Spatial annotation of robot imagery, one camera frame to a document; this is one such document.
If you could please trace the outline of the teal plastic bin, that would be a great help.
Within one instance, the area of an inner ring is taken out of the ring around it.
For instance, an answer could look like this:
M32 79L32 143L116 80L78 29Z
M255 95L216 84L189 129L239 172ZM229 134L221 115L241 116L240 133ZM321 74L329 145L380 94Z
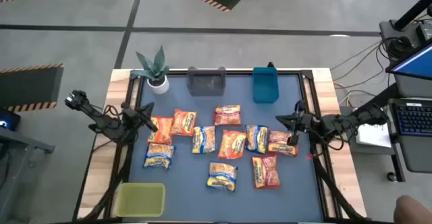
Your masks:
M277 70L274 67L254 67L252 83L255 103L274 103L279 98Z

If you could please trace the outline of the monitor with blue screen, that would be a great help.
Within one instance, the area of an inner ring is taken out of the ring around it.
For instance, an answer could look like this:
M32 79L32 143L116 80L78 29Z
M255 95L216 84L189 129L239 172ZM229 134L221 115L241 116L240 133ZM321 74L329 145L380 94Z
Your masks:
M418 48L405 59L391 64L386 72L432 80L432 43Z

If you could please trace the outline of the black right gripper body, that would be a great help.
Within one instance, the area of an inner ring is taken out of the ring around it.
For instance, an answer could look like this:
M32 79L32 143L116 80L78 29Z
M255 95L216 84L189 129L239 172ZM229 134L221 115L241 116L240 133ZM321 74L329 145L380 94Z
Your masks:
M306 112L306 102L298 101L294 106L294 112L292 114L292 137L290 145L298 144L298 133L305 132L311 128L313 120L313 114Z

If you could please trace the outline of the white paper sheet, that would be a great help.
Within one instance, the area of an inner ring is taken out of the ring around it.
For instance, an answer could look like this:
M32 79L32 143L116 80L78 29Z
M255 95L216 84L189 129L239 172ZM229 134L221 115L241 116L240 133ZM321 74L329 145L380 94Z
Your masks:
M391 148L391 140L387 124L369 125L364 124L358 128L356 142L369 146Z

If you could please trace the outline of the yellow-green plastic bin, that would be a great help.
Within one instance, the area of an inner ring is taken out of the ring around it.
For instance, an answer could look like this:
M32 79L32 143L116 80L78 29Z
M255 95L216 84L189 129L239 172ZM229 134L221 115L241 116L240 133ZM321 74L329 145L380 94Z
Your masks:
M115 214L118 217L160 217L165 208L162 183L122 183Z

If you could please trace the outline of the black metal pole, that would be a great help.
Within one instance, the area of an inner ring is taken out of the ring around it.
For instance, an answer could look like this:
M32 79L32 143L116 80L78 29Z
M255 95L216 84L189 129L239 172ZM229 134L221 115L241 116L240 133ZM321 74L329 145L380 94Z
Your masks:
M411 21L413 21L419 14L425 11L430 5L432 0L419 0L417 1L401 18L392 23L394 30L402 31Z

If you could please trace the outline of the black device with blue light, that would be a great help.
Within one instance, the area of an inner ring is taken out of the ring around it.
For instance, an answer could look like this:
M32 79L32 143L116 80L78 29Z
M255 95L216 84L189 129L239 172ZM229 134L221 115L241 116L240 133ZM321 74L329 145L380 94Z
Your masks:
M16 131L19 122L21 120L21 116L5 110L5 109L0 109L0 127L1 128L6 128L9 129L11 131Z

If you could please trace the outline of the person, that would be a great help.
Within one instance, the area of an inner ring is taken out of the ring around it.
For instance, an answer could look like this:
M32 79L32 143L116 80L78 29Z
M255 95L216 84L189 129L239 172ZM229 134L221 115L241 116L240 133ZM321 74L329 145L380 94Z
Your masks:
M394 222L397 224L432 224L432 211L411 196L396 200Z

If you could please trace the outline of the grey stand base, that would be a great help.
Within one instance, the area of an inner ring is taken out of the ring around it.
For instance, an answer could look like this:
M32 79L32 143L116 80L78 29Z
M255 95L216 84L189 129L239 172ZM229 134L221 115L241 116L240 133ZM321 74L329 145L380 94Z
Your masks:
M402 59L405 55L418 48L422 42L417 34L419 23L409 22L403 28L396 28L396 20L379 23L381 47L384 56L391 63Z

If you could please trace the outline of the grey plastic bin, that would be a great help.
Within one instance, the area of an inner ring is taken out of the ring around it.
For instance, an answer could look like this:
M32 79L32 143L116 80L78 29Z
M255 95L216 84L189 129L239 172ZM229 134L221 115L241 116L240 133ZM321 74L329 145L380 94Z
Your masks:
M222 96L225 90L226 69L189 67L186 85L192 96Z

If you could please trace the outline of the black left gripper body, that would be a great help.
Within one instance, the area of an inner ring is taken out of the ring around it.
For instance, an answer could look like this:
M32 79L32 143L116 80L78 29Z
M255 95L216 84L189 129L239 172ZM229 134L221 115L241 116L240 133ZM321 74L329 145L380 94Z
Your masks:
M133 109L129 104L123 102L122 108L122 125L124 127L123 134L121 135L122 142L133 142L138 129L145 125L150 131L156 132L157 127L151 121L151 117L146 117L138 109Z

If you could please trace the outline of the red Maruchan ramen pack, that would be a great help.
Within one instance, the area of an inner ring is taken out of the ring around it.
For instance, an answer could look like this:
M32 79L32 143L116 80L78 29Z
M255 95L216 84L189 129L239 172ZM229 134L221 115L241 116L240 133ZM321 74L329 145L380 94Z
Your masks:
M251 160L255 188L279 188L281 186L275 154L254 156Z
M291 132L270 131L268 151L296 157L298 155L298 146L290 145L291 138Z
M213 123L214 125L240 125L242 123L241 106L240 105L216 106Z

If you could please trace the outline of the grey metal desk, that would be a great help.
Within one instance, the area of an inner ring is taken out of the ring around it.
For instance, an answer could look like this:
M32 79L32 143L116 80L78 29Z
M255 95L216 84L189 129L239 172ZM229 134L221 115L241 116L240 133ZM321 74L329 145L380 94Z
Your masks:
M20 179L36 149L51 154L55 146L0 128L0 163L6 158L5 171L0 171L0 224L6 223Z

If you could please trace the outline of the snake plant in white pot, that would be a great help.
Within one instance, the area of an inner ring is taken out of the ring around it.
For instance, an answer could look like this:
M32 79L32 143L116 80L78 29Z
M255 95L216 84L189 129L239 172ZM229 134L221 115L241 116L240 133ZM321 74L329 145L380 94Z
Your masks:
M133 76L140 76L147 79L148 85L155 94L164 94L169 89L169 66L165 65L165 52L162 46L156 52L153 60L136 52L142 69L133 69L130 73Z

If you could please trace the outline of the orange Maruchan ramen pack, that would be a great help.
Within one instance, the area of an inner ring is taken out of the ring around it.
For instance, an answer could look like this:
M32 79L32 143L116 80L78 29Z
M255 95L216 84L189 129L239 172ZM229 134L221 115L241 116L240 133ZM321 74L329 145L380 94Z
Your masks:
M151 131L147 142L155 144L172 145L171 126L173 123L172 117L151 117L151 121L156 125L157 131Z
M193 128L196 123L196 111L183 111L175 109L170 134L181 136L193 136Z
M244 155L246 133L233 130L222 131L220 159L240 159Z

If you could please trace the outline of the blue Maruchan ramen pack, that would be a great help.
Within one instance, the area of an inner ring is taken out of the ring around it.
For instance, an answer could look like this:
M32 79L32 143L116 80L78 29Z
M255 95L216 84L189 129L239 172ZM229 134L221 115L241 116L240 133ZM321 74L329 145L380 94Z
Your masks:
M246 149L265 154L267 149L269 128L263 125L246 125Z
M193 154L206 154L215 152L215 127L194 127L192 139L192 153Z
M226 163L211 161L207 186L234 192L236 189L238 168Z
M173 145L150 143L146 151L143 167L162 167L164 169L169 169L173 161L175 150L176 148Z

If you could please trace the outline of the blue-grey table mat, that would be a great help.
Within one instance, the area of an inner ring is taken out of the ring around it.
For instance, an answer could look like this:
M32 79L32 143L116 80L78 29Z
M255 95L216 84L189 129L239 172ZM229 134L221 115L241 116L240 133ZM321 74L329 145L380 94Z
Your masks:
M155 94L149 86L142 89L142 104L154 103L153 115L172 116L176 109L197 113L199 126L213 124L217 106L239 105L243 125L265 125L270 130L284 131L278 122L280 115L289 115L302 99L300 81L296 74L278 78L279 98L272 104L257 104L252 99L252 76L235 75L226 79L221 96L192 96L183 76L169 79L169 90ZM198 155L192 152L188 136L174 136L175 152L169 169L145 167L149 136L142 128L134 145L129 180L131 182L162 183L166 189L165 210L162 221L214 221L214 222L319 222L323 208L317 187L315 168L309 158L306 134L299 135L298 155L277 157L279 188L256 189L253 184L252 153L245 152L234 159L237 167L236 189L232 192L207 186L209 164L217 154Z

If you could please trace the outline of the laptop computer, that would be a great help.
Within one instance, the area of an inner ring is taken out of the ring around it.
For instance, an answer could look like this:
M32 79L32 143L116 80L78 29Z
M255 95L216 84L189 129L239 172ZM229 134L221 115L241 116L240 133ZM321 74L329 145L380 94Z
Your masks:
M432 102L432 80L400 75L396 75L395 79L399 96L389 100L391 114L392 103L397 101ZM432 137L401 135L398 131L397 135L407 169L417 173L432 173Z

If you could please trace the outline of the black backlit keyboard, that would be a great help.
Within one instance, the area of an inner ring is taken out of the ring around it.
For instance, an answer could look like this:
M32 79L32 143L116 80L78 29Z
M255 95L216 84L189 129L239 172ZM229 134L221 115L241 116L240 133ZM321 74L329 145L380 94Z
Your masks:
M397 101L391 112L399 134L432 137L431 101Z

